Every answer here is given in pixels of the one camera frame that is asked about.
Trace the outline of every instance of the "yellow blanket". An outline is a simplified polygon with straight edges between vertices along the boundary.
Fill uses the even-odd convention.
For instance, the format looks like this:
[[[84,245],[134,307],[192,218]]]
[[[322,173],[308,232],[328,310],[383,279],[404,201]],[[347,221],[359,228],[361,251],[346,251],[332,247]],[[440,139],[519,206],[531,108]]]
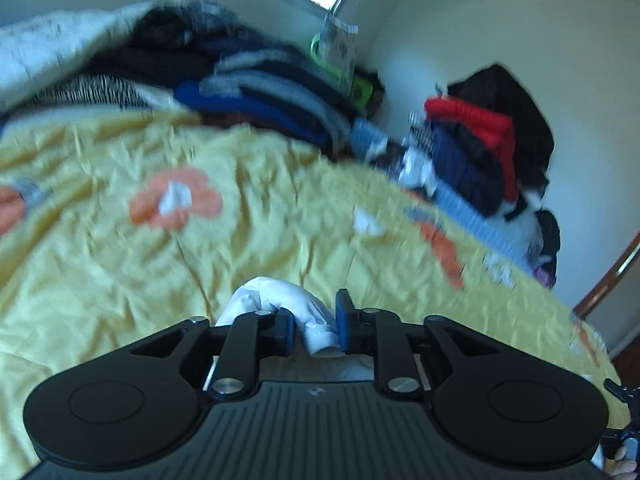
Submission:
[[[173,232],[132,224],[129,200],[155,174],[183,167],[208,176],[222,214]],[[593,330],[541,285],[515,267],[513,290],[494,282],[487,248],[435,211],[465,267],[465,288],[454,290],[404,217],[414,199],[302,142],[245,125],[204,128],[185,113],[129,112],[3,139],[0,186],[19,178],[46,196],[0,237],[2,480],[36,463],[22,406],[38,383],[189,316],[216,319],[255,276],[297,283],[329,306],[346,287],[357,306],[406,322],[443,314],[595,384],[617,379]],[[355,206],[385,233],[354,232]],[[610,426],[622,427],[626,410],[606,397]]]

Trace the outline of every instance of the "white blanket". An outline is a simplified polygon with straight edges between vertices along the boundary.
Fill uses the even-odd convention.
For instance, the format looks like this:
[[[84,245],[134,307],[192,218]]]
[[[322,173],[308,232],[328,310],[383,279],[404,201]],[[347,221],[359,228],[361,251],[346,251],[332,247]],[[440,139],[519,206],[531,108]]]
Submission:
[[[0,114],[118,46],[152,3],[117,10],[57,10],[0,28]]]

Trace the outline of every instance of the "ribbed gray panel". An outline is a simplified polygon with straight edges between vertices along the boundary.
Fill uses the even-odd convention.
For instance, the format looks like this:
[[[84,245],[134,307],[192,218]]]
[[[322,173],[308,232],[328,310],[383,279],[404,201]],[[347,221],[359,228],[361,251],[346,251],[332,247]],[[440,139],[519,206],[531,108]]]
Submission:
[[[264,383],[251,399],[216,406],[185,446],[155,463],[108,473],[66,470],[47,463],[28,480],[398,478],[606,477],[589,463],[532,473],[479,462],[440,437],[418,404],[388,400],[370,383]]]

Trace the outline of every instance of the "green plastic object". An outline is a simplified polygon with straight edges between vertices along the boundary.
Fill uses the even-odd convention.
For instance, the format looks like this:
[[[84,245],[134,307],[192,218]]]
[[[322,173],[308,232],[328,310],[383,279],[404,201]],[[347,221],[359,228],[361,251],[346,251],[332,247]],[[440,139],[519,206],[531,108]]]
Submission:
[[[323,59],[320,59],[318,56],[318,45],[320,44],[320,34],[314,36],[311,40],[311,52],[310,56],[313,62],[318,65],[320,68],[324,69],[331,77],[333,77],[336,81],[340,81],[342,78],[342,72],[338,70],[335,66],[330,65],[325,62]],[[353,82],[351,83],[351,99],[354,104],[360,108],[361,110],[366,111],[367,104],[371,101],[371,97],[373,95],[373,85],[358,76],[353,77]]]

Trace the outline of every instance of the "red cloth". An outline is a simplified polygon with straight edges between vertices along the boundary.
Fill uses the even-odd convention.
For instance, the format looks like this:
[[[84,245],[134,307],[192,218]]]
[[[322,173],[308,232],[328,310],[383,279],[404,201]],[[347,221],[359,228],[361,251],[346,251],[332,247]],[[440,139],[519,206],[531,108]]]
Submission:
[[[424,104],[429,119],[462,123],[498,158],[504,174],[504,199],[516,202],[518,187],[513,168],[516,140],[513,120],[455,98],[429,97]]]

